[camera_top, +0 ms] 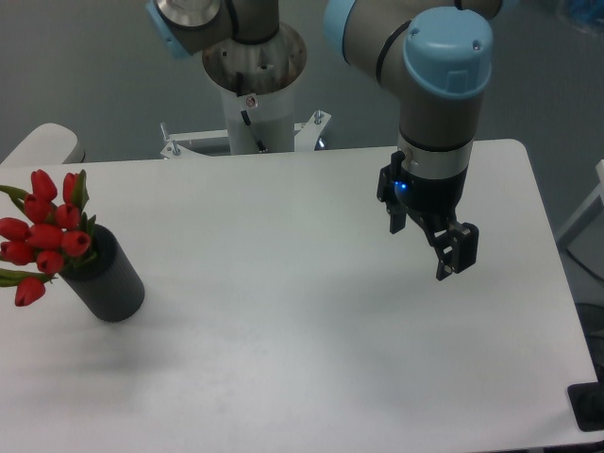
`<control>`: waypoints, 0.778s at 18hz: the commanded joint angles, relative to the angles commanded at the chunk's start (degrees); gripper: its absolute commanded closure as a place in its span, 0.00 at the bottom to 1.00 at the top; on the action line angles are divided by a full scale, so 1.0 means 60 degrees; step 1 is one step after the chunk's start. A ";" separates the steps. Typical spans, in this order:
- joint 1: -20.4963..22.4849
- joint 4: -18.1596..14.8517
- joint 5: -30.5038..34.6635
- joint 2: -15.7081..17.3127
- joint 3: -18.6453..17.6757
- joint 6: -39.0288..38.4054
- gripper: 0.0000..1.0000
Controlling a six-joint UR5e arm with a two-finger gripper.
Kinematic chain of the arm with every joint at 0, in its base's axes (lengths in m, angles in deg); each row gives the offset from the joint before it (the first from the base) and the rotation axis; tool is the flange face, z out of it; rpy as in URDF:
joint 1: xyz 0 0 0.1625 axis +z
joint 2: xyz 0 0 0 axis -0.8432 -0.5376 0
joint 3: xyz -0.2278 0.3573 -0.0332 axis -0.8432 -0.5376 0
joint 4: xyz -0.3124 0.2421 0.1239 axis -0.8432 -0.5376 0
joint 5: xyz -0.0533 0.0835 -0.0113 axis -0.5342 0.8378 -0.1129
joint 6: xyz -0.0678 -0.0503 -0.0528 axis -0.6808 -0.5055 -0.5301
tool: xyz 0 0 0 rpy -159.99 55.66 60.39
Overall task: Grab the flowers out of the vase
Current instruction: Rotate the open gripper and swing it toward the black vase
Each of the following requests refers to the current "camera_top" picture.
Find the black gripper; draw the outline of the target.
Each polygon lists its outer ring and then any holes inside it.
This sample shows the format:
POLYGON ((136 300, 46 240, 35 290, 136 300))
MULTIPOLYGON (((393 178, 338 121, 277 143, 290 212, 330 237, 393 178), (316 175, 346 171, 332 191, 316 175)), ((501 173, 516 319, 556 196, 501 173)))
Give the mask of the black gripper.
POLYGON ((392 153, 390 163, 380 170, 377 199, 386 205, 391 234, 405 227, 408 216, 425 232, 438 259, 436 278, 442 281, 477 260, 478 227, 457 222, 455 212, 467 170, 444 179, 426 179, 403 168, 405 157, 403 151, 392 153))

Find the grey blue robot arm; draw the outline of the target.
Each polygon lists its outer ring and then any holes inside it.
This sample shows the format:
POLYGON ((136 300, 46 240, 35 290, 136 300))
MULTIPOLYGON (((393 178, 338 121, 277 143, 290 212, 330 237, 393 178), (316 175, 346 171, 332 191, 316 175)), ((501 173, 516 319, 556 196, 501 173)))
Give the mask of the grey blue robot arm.
MULTIPOLYGON (((413 221, 434 249, 436 277, 472 266, 478 228, 456 215, 492 74, 491 20, 501 1, 330 1, 324 35, 336 55, 399 102, 397 148, 379 173, 390 230, 413 221)), ((150 1, 146 12, 175 58, 200 55, 223 92, 233 154, 294 149, 287 91, 308 59, 276 1, 150 1)))

